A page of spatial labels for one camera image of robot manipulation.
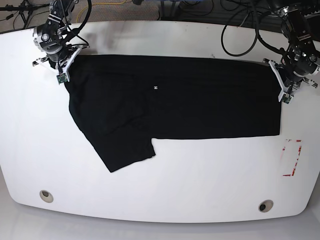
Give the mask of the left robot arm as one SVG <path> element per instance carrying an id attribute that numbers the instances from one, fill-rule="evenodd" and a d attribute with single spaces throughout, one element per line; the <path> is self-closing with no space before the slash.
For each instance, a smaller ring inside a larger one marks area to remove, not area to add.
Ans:
<path id="1" fill-rule="evenodd" d="M 306 16 L 320 13 L 317 0 L 269 0 L 268 11 L 258 14 L 254 1 L 250 1 L 252 18 L 255 22 L 255 37 L 248 50 L 238 56 L 245 56 L 260 42 L 268 50 L 281 55 L 280 63 L 265 58 L 280 85 L 278 100 L 289 104 L 295 92 L 304 82 L 317 88 L 318 84 L 309 79 L 309 75 L 317 75 L 320 71 L 320 52 L 314 41 L 316 36 Z M 288 40 L 288 47 L 276 48 L 263 40 L 260 35 L 260 23 L 269 16 L 275 15 L 281 20 L 281 32 Z"/>

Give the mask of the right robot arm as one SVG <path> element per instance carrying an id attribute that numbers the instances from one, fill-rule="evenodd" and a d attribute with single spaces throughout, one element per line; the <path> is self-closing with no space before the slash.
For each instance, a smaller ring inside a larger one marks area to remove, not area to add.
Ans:
<path id="1" fill-rule="evenodd" d="M 87 13 L 79 27 L 70 28 L 72 11 L 77 0 L 53 0 L 49 4 L 49 16 L 46 22 L 33 29 L 34 45 L 45 53 L 44 57 L 32 62 L 35 67 L 43 66 L 52 71 L 59 84 L 70 81 L 69 68 L 81 50 L 90 46 L 79 36 L 89 20 L 92 2 L 87 2 Z"/>

